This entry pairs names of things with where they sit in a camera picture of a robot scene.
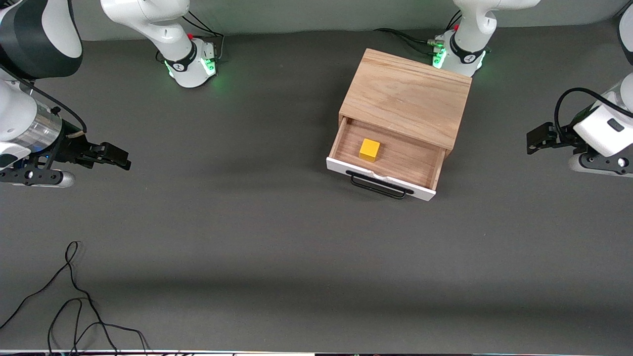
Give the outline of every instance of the drawer handle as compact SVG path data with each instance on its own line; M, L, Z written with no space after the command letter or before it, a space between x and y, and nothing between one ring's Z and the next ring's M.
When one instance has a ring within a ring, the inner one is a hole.
M350 182L352 183L352 185L357 186L359 188L367 189L369 191L373 191L373 192L378 193L378 194L382 194L384 196L388 196L390 198L401 200L401 199L404 199L404 197L407 194L413 194L413 191L410 190L410 189L403 188L403 187L397 186L395 184L386 183L386 182L381 181L380 179L376 179L376 178L369 177L369 176L364 175L364 174L356 173L356 172L354 172L352 170L348 170L345 173L349 174ZM381 190L381 189L378 189L378 188L375 188L375 187L372 187L372 186L368 186L368 185L362 183L362 181L359 181L358 179L362 179L363 181L371 182L373 184L376 184L377 186L382 186L382 187L385 187L385 188L390 189L390 190L386 191L386 190ZM400 194L392 193L391 191L397 191Z

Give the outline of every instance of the robotic arm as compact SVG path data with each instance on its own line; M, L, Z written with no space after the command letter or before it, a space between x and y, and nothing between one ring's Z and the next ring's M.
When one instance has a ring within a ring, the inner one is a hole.
M51 169L55 161L129 170L127 152L88 142L85 127L77 128L58 115L61 109L20 89L23 84L55 101L32 81L72 75L82 52L70 0L19 0L0 10L0 182L71 186L74 175Z
M187 14L189 0L101 0L101 7L110 20L152 41L182 87L201 86L216 74L214 45L189 37L175 21Z
M622 49L633 65L633 8L629 7L618 26ZM561 126L558 111L563 99L579 91L596 101L576 114L572 122ZM554 122L546 122L527 134L527 154L543 148L573 146L569 161L572 170L633 177L633 73L599 95L585 88L563 93L556 104Z
M496 10L533 8L541 0L453 0L460 8L462 19L457 29L449 29L436 36L448 43L438 52L433 65L451 72L472 77L481 67L486 45L497 29Z

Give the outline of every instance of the wooden drawer box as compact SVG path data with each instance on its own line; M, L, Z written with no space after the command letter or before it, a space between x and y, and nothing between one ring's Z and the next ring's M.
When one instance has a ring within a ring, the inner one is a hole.
M367 49L339 112L327 168L393 198L430 200L453 150L470 77ZM375 162L358 153L380 142Z

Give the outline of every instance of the yellow cube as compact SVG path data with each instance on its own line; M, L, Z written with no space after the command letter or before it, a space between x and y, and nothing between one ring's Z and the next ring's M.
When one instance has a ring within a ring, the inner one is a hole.
M380 142L364 139L363 145L360 146L358 157L369 162L374 162L376 160L376 156L378 155L379 148Z

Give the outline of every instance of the black wire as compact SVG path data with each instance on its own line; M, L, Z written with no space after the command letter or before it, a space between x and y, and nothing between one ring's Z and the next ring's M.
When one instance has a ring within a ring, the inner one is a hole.
M112 342L112 339L110 338L110 334L108 334L108 330L106 329L106 327L103 325L103 320L101 320L101 314L99 314L99 312L97 311L97 307L94 306L94 303L92 302L92 297L90 296L90 293L88 293L87 291L79 288L79 286L77 286L77 282L75 280L75 273L73 271L73 265L70 263L70 260L72 259L72 257L70 257L70 259L68 258L68 251L70 249L70 247L75 244L75 251L73 252L72 257L75 256L75 254L77 253L77 249L79 249L79 244L77 243L77 241L73 241L70 243L70 245L68 245L68 247L66 248L66 253L65 253L65 258L66 258L66 262L68 264L68 270L70 271L70 281L73 284L73 287L77 290L82 292L86 298L88 298L88 304L90 305L90 308L92 309L92 311L94 312L95 316L97 317L97 320L101 323L102 327L103 327L103 333L106 335L106 339L108 339L108 343L110 344L110 346L112 346L112 348L116 351L116 346L114 346L114 343Z
M576 147L576 148L583 147L583 145L581 145L581 144L576 144L576 143L572 142L572 140L570 140L567 136L565 136L563 134L563 130L560 127L560 121L559 121L559 118L558 118L558 114L559 114L559 111L560 111L560 106L563 103L563 100L565 99L566 96L568 96L570 93L573 93L575 91L579 91L579 92L583 92L585 94L589 94L592 97L594 97L595 99L597 99L598 101L600 101L603 104L605 104L606 106L609 106L611 109L614 109L615 111L621 113L622 115L626 115L628 117L633 117L633 113L631 113L629 110L625 110L625 109L617 106L616 104L612 103L611 101L608 101L602 95L596 93L593 90L582 88L582 87L576 87L576 88L568 89L567 91L565 91L563 93L563 95L560 96L560 98L558 98L558 101L556 102L556 108L554 109L554 127L556 129L556 132L560 136L560 140L562 142L564 142L564 143L567 143L567 144L569 144L569 145L571 145L573 147Z
M424 50L421 48L418 48L416 46L413 45L413 43L415 44L423 44L426 45L427 41L425 40L421 40L421 39L417 39L413 36L410 36L408 34L405 34L404 32L398 31L398 30L394 30L394 29L375 29L374 31L379 31L379 32L388 32L390 34L394 34L396 36L398 36L401 40L404 41L404 43L406 43L407 46L409 46L410 48L412 48L414 51L418 52L418 53L422 53L422 54L429 54L428 49Z
M66 105L64 105L64 103L62 103L61 101L55 99L54 97L48 95L42 89L39 89L38 87L34 86L29 81L20 78L18 75L15 75L12 71L8 70L4 65L2 65L2 63L0 63L0 69L4 70L8 75L14 77L17 81L19 81L23 85L27 86L29 89L32 89L35 92L38 92L41 96L44 96L46 99L48 99L48 100L52 101L53 103L55 103L55 104L59 105L60 107L62 107L62 109L66 110L69 114L73 115L75 117L75 119L81 124L81 129L82 129L82 131L84 133L88 132L88 128L86 127L85 122L71 108L67 107Z
M55 317L53 317L53 321L51 323L51 325L48 327L48 333L46 335L46 345L48 346L48 352L50 355L53 354L53 348L51 346L51 336L53 334L53 328L55 327L55 322L57 322L57 318L60 316L61 312L64 311L64 309L66 309L66 307L68 306L68 304L70 304L71 302L79 302L79 310L77 311L77 319L76 319L76 323L75 323L75 338L77 338L77 329L79 328L79 315L81 313L82 307L84 306L84 303L82 302L82 299L85 298L71 298L69 300L67 300L62 306L61 308L57 311L57 314L55 314Z
M35 295L38 295L39 293L42 293L42 292L43 292L43 291L45 291L48 287L50 287L50 286L51 286L51 284L52 284L52 283L55 281L55 279L57 278L57 276L61 273L61 271L65 270L65 269L66 269L66 267L68 267L68 266L69 266L69 264L70 264L70 263L69 263L68 261L66 261L66 264L65 264L65 265L63 265L63 266L61 266L61 268L60 268L60 269L58 269L58 270L57 270L57 272L55 272L55 274L53 275L53 278L51 278L51 280L50 280L50 281L48 281L48 283L46 283L46 285L45 285L44 287L42 287L42 289L40 289L39 291L36 291L35 293L33 293L33 294L31 294L31 295L28 295L26 298L24 298L24 299L22 300L22 302L20 303L20 305L18 306L18 308L16 308L16 310L13 312L13 314L11 314L11 316L9 317L9 319L7 319L7 320L6 320L6 321L5 321L2 325L0 325L0 330L2 330L2 328L4 328L7 324L9 324L9 322L10 322L10 321L11 321L11 320L15 317L15 315L16 315L16 314L20 311L20 309L22 309L22 306L24 305L24 303L26 303L26 302L27 302L27 300L29 300L30 298L32 298L32 297L33 297L33 296L35 296Z
M195 23L191 22L188 18L186 17L182 17L186 22L189 22L190 25L192 25L193 27L196 27L199 30L205 31L205 32L209 32L209 30L205 29L204 27L200 27L199 25L196 25Z
M374 31L379 31L379 32L388 32L388 33L390 33L390 34L394 34L394 35L396 35L396 36L398 36L398 37L402 37L402 38L408 39L409 41L411 41L411 42L415 42L415 43L420 43L420 44L426 44L426 43L427 43L427 41L426 41L426 40L423 40L423 39L417 39L417 38L415 38L415 37L413 37L413 36L411 36L411 35L405 34L405 33L404 33L404 32L402 32L402 31L398 31L398 30L394 30L394 29L387 29L387 28L384 28L384 27L383 27L383 28L381 28L381 29L375 29Z
M448 29L451 28L451 26L457 22L460 18L461 18L461 10L457 10L457 12L455 13L455 15L453 15L453 17L451 17L450 21L448 22L448 25L446 25L446 30L448 31Z
M100 323L98 321L93 322L92 324L88 325L84 331L81 333L81 335L79 336L79 338L77 340L75 340L75 344L74 347L76 349L77 344L79 344L79 342L81 341L81 339L84 337L84 335L88 332L88 330L90 330L90 328L92 328L95 325L100 325ZM123 327L120 325L115 325L115 324L108 324L108 323L104 323L105 326L107 327L114 327L116 329L121 329L121 330L125 330L125 331L131 331L136 333L139 336L139 339L141 341L141 345L143 347L143 352L147 355L147 350L149 348L149 343L147 342L147 339L145 338L145 335L143 335L142 332L140 332L139 330L136 329L131 329L129 327Z
M35 295L38 295L39 293L42 293L44 290L46 290L48 287L50 287L50 285L53 283L53 281L55 281L57 276L63 270L65 270L68 267L68 270L70 271L70 280L71 280L71 282L73 284L73 287L77 291L82 292L85 296L78 297L78 298L71 298L71 299L67 300L61 306L61 308L57 311L57 314L55 314L55 317L53 318L53 321L51 322L51 325L49 326L47 339L46 339L49 352L52 353L51 337L52 337L52 333L53 333L53 328L55 326L55 323L56 323L58 317L60 316L62 311L64 311L64 309L66 309L66 307L69 306L69 304L71 304L72 302L79 302L79 308L77 310L77 317L75 318L75 330L74 330L74 333L73 333L73 347L70 349L70 354L72 354L73 350L75 351L75 353L78 354L78 351L77 351L78 350L78 346L77 345L78 345L79 341L83 338L84 334L92 326L100 325L103 328L103 332L106 335L106 339L108 340L108 343L110 344L112 349L114 349L115 352L119 352L119 350L117 349L117 347L112 342L112 339L110 338L110 334L108 333L108 329L107 329L108 327L114 327L114 328L117 328L117 329L121 329L121 330L125 330L125 331L131 331L133 333L136 333L139 336L139 339L141 340L141 345L143 346L143 351L147 355L147 349L149 348L149 343L147 343L147 339L145 338L145 335L143 335L143 333L140 332L139 330L132 329L130 327L124 327L124 326L119 326L119 325L116 325L116 324L108 324L108 323L103 322L103 320L101 318L101 314L99 314L99 312L97 311L97 308L95 307L94 301L93 301L92 297L90 296L90 294L86 290L79 288L79 286L77 285L77 281L75 280L75 273L73 271L73 266L72 266L71 261L73 260L73 258L77 254L78 249L79 249L78 241L72 241L70 244L68 244L68 246L66 247L66 252L64 254L64 258L66 260L66 263L64 264L64 266L62 266L59 270L57 270L55 275L53 275L53 277L50 279L50 281L48 283L46 283L46 285L44 287L42 287L39 291L36 291L35 293L33 293L31 295L28 295L26 298L24 298L22 300L22 302L20 303L20 305L18 306L18 308L0 326L0 329L5 327L15 317L15 315L20 311L20 309L24 306L24 304L26 303L26 301L28 299L32 298ZM83 300L87 300L88 301L88 304L90 305L90 307L91 307L92 311L94 312L95 316L97 317L98 321L93 322L92 324L90 324L90 326L85 328L84 331L81 333L81 335L79 337L77 337L77 331L78 331L80 314L81 314L82 308L84 306Z
M220 37L224 37L224 35L223 35L223 34L221 34L221 33L219 33L219 32L215 32L214 30L211 30L211 29L209 28L209 26L207 26L204 22L202 22L202 21L201 21L201 20L200 20L200 19L199 19L196 15L194 15L194 13L193 13L193 12L191 12L191 11L190 11L190 12L189 12L189 14L190 14L191 16L193 16L193 18L195 18L195 19L196 19L196 21L198 21L198 22L199 22L202 26L204 26L208 32L211 32L212 34L217 35L217 36L220 36Z
M458 18L456 18L455 21L449 23L449 25L447 27L447 30L450 29L451 27L453 27L457 23L457 21L460 20L460 18L461 18L461 15Z
M156 54L154 55L154 59L158 62L158 63L162 63L163 61L161 61L160 59L158 59L158 55L161 54L160 51L156 51Z

